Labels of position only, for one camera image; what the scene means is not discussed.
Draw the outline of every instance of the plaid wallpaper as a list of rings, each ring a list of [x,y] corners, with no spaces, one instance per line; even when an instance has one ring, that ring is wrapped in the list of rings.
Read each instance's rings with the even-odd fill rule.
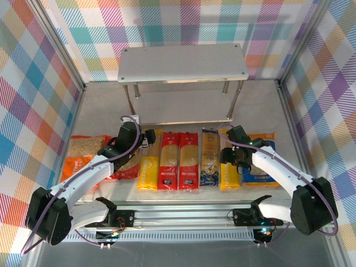
[[[1,267],[19,264],[31,194],[52,184],[79,95],[25,0],[1,0]]]
[[[90,81],[117,80],[124,47],[239,43],[250,79],[277,78],[318,0],[42,0]]]
[[[334,0],[288,81],[313,175],[332,184],[356,266],[356,1]]]

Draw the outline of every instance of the plaid wall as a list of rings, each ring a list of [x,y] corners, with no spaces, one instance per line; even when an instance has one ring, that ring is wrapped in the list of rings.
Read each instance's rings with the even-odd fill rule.
[[[313,175],[330,180],[356,266],[356,1],[334,0],[288,81]]]
[[[1,0],[1,267],[19,264],[31,194],[52,184],[79,95],[25,0]]]
[[[278,78],[318,0],[42,0],[79,71],[117,80],[124,47],[239,43],[250,79]]]

